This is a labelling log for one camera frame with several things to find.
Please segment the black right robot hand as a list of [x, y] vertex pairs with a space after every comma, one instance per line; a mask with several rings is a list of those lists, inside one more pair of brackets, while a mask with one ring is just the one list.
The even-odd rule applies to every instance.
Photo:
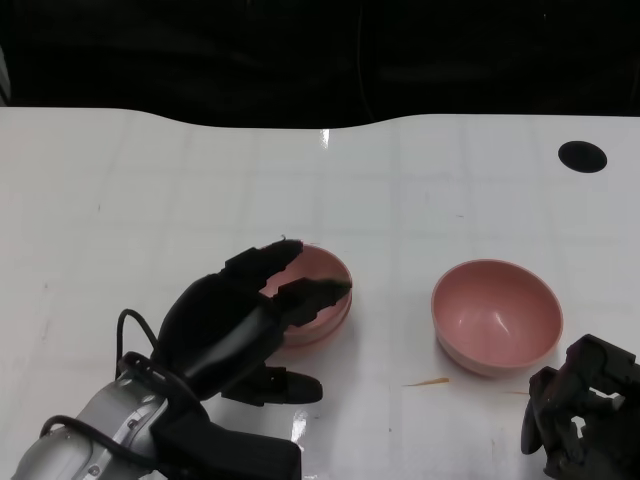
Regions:
[[552, 479], [639, 477], [639, 365], [593, 335], [568, 347], [560, 369], [530, 378], [521, 451], [539, 449]]

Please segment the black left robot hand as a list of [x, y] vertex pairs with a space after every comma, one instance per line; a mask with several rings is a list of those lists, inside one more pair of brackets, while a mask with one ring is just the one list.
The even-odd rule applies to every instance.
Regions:
[[324, 275], [297, 274], [265, 293], [270, 280], [309, 251], [294, 239], [252, 247], [193, 282], [162, 323], [154, 361], [201, 401], [215, 395], [252, 406], [320, 401], [319, 380], [266, 364], [289, 328], [312, 323], [351, 293], [350, 275], [330, 264]]

